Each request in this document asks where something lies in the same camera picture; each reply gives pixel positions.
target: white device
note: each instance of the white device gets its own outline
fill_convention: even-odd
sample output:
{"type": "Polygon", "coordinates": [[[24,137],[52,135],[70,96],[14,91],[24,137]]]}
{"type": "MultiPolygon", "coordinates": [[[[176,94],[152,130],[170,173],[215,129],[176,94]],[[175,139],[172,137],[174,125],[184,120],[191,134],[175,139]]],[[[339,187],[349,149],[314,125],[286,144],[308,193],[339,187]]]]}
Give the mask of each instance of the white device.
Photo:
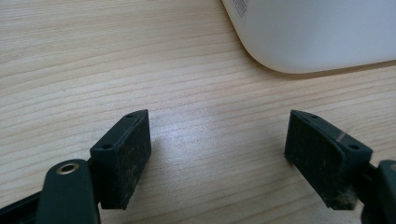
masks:
{"type": "Polygon", "coordinates": [[[310,73],[396,60],[396,0],[223,0],[259,63],[310,73]]]}

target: wood grain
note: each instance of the wood grain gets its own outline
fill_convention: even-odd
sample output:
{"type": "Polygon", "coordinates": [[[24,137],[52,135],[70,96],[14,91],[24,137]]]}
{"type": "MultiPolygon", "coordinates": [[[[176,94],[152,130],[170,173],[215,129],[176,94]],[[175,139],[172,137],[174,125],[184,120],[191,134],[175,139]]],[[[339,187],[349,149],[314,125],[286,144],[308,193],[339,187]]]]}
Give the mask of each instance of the wood grain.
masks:
{"type": "Polygon", "coordinates": [[[289,112],[396,160],[396,63],[288,75],[243,49],[221,1],[1,1],[0,206],[148,109],[152,155],[103,223],[360,223],[283,157],[289,112]]]}

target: black plastic arm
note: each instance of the black plastic arm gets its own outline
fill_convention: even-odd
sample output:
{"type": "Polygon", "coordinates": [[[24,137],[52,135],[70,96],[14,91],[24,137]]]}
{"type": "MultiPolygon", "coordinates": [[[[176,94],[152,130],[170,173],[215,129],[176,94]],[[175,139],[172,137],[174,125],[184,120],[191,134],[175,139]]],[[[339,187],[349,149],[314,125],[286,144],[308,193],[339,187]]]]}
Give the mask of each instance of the black plastic arm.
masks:
{"type": "Polygon", "coordinates": [[[360,199],[362,223],[396,223],[396,161],[370,164],[373,151],[326,120],[292,110],[285,156],[323,202],[351,210],[360,199]]]}
{"type": "Polygon", "coordinates": [[[100,223],[97,204],[125,209],[150,154],[149,112],[128,114],[91,148],[88,161],[53,166],[41,192],[0,209],[0,223],[100,223]]]}

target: metal grommet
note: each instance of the metal grommet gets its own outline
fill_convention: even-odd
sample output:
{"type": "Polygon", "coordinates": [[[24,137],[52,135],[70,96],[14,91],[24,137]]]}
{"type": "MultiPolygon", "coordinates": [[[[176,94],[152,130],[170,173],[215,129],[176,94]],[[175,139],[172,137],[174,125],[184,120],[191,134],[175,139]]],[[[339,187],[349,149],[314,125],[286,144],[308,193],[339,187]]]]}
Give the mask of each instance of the metal grommet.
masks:
{"type": "Polygon", "coordinates": [[[77,163],[67,163],[56,170],[58,175],[68,175],[70,173],[75,172],[78,169],[79,165],[77,163]]]}

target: black clamp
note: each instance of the black clamp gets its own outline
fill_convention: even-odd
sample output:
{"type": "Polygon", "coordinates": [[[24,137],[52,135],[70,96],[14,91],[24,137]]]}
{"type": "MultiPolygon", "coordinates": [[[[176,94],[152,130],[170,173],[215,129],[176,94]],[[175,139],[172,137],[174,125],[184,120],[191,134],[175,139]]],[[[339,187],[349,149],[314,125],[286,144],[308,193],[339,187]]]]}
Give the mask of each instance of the black clamp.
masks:
{"type": "Polygon", "coordinates": [[[0,223],[97,224],[98,203],[126,209],[151,154],[149,112],[122,117],[90,152],[50,168],[42,191],[2,208],[0,223]]]}
{"type": "Polygon", "coordinates": [[[370,164],[373,151],[328,121],[292,110],[285,156],[326,205],[352,210],[364,203],[364,224],[396,223],[396,161],[370,164]]]}

